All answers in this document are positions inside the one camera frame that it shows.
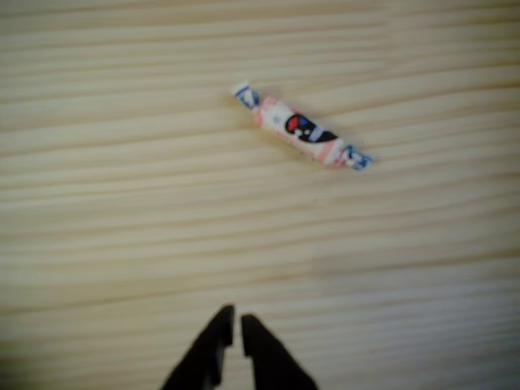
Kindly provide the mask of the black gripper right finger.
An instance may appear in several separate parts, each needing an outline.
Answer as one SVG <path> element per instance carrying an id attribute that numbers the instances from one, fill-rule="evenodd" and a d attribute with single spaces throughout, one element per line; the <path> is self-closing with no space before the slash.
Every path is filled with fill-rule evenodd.
<path id="1" fill-rule="evenodd" d="M 244 355 L 256 389 L 318 389 L 284 344 L 253 314 L 240 317 Z"/>

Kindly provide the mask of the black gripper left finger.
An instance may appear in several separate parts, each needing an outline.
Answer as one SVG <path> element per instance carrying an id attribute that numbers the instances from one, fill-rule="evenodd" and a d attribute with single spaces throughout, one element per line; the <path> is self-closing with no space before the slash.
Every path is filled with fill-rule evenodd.
<path id="1" fill-rule="evenodd" d="M 162 390 L 216 389 L 225 350 L 233 344 L 235 306 L 223 305 L 202 329 L 163 383 Z"/>

